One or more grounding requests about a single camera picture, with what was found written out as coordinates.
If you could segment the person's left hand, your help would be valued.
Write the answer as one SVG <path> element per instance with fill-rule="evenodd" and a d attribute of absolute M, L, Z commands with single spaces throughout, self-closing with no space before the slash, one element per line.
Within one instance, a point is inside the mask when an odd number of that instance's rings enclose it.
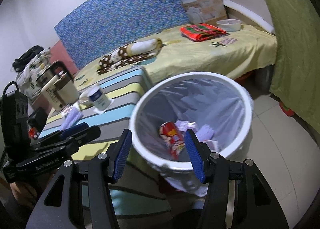
<path fill-rule="evenodd" d="M 11 183 L 11 192 L 19 204 L 34 208 L 51 178 L 45 175 Z"/>

